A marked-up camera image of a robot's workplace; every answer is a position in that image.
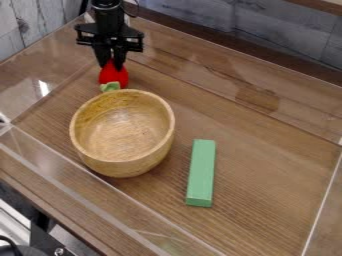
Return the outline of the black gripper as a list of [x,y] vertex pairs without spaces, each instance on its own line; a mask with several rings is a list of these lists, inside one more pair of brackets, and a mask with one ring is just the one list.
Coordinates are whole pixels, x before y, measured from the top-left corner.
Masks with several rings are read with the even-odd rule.
[[117,71],[122,69],[126,51],[142,51],[144,33],[126,25],[122,25],[116,33],[100,33],[96,23],[76,24],[74,30],[77,34],[76,43],[84,46],[93,46],[100,67],[110,59],[109,48],[113,48],[113,65]]

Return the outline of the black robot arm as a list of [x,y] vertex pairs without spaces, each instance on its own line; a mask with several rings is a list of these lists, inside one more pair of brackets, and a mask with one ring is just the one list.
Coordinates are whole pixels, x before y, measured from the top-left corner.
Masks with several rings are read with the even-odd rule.
[[90,7],[94,21],[74,25],[76,43],[92,48],[100,67],[110,62],[120,71],[126,53],[142,51],[144,33],[125,23],[122,0],[90,0]]

